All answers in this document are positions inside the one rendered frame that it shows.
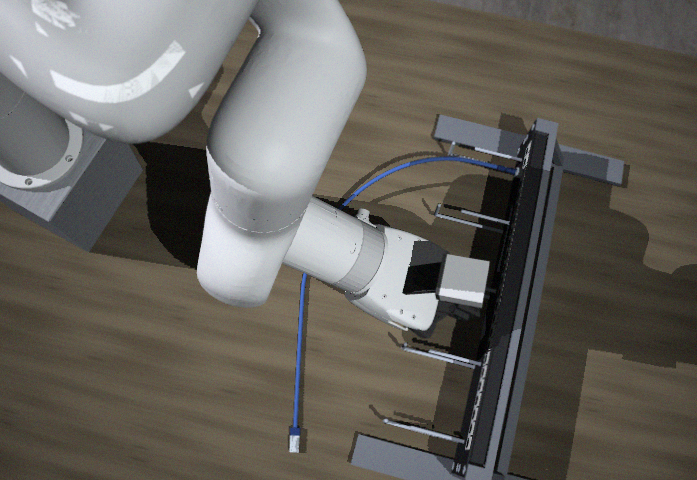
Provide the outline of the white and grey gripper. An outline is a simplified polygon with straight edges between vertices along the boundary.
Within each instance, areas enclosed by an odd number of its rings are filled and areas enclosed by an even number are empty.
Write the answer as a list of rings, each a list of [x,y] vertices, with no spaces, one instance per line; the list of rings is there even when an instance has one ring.
[[[443,254],[450,253],[415,234],[385,225],[375,226],[384,239],[381,263],[365,287],[356,292],[345,291],[348,301],[392,327],[405,331],[409,328],[420,338],[431,338],[436,323],[447,315],[460,321],[480,318],[482,308],[436,300],[435,293],[403,294],[408,266],[442,262]]]

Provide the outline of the blue patch cord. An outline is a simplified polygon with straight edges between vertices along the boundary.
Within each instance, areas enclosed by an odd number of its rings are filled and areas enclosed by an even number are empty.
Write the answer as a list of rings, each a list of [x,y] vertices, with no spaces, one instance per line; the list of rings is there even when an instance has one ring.
[[[376,181],[382,179],[383,177],[394,173],[398,170],[401,170],[403,168],[413,166],[416,164],[421,164],[421,163],[426,163],[426,162],[433,162],[433,161],[460,161],[460,162],[466,162],[466,163],[471,163],[471,164],[476,164],[476,165],[481,165],[489,168],[493,168],[499,171],[505,171],[505,167],[501,165],[495,165],[491,163],[486,163],[478,160],[473,160],[473,159],[468,159],[468,158],[461,158],[461,157],[432,157],[432,158],[425,158],[425,159],[420,159],[412,162],[405,163],[403,165],[397,166],[393,169],[390,169],[381,175],[375,177],[365,185],[363,185],[361,188],[359,188],[356,192],[354,192],[338,209],[342,210],[352,199],[354,199],[359,193],[361,193],[363,190],[365,190],[367,187],[375,183]],[[306,279],[307,279],[307,274],[303,273],[303,278],[302,278],[302,284],[301,284],[301,295],[300,295],[300,311],[299,311],[299,328],[298,328],[298,345],[297,345],[297,363],[296,363],[296,382],[295,382],[295,401],[294,401],[294,421],[293,421],[293,428],[298,428],[298,408],[299,408],[299,388],[300,388],[300,368],[301,368],[301,349],[302,349],[302,331],[303,331],[303,313],[304,313],[304,297],[305,297],[305,285],[306,285]]]

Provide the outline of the white cable plug with blue boot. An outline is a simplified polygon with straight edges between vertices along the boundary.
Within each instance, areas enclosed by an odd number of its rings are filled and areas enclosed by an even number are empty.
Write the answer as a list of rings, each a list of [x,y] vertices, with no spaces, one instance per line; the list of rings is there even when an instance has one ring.
[[[299,452],[300,428],[290,428],[290,452]]]

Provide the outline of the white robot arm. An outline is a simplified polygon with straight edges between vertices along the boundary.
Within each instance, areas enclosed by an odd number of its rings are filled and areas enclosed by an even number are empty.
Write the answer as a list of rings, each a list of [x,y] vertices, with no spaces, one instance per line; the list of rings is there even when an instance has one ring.
[[[59,182],[83,129],[125,144],[168,133],[248,19],[259,36],[207,135],[198,280],[244,308],[267,301],[282,264],[359,291],[383,235],[368,210],[312,196],[367,75],[338,0],[0,0],[0,182]]]

